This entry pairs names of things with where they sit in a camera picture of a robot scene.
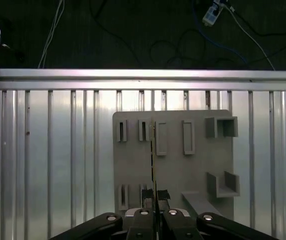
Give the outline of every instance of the gray fixture plate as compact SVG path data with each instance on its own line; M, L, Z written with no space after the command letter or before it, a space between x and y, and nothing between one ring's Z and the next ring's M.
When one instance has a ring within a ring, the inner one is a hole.
M207 191L207 173L218 177L217 182L222 188L225 188L224 172L233 173L232 137L222 134L208 137L206 131L209 126L205 124L208 118L235 121L236 137L237 119L227 110L115 113L113 140L116 212L141 207L140 186L152 186L151 143L150 139L145 138L151 136L152 118L156 127L157 188L168 190L170 206L190 208L182 192L197 191L222 215L232 219L233 195L225 197L218 194L215 197ZM140 125L142 122L147 123L145 127Z

